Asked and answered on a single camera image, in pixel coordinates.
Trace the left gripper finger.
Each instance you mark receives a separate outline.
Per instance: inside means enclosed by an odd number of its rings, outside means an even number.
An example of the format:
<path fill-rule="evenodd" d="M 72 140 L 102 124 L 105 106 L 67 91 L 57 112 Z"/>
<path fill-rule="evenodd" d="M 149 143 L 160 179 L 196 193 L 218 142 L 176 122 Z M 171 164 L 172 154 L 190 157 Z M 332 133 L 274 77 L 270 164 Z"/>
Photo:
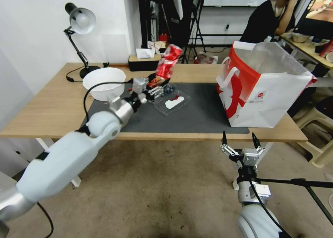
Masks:
<path fill-rule="evenodd" d="M 170 81 L 170 78 L 169 79 L 149 78 L 148 83 L 147 83 L 147 90 L 151 91 L 157 87 L 164 87 L 165 85 L 167 85 L 169 83 L 169 81 Z"/>
<path fill-rule="evenodd" d="M 146 91 L 146 99 L 148 101 L 154 101 L 164 94 L 165 87 L 155 87 Z"/>

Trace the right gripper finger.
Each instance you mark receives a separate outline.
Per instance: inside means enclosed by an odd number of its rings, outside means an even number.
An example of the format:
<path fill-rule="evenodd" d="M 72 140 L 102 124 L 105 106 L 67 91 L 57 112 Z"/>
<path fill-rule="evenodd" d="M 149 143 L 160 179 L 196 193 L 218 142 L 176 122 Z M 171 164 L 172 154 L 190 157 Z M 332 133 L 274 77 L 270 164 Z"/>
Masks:
<path fill-rule="evenodd" d="M 252 133 L 251 135 L 252 135 L 252 141 L 253 141 L 255 150 L 258 154 L 258 157 L 261 158 L 265 154 L 266 149 L 265 149 L 265 147 L 261 146 L 260 140 L 256 137 L 255 133 Z"/>
<path fill-rule="evenodd" d="M 226 132 L 223 131 L 223 136 L 221 140 L 221 151 L 231 160 L 231 161 L 240 161 L 241 156 L 237 151 L 231 148 L 227 142 Z"/>

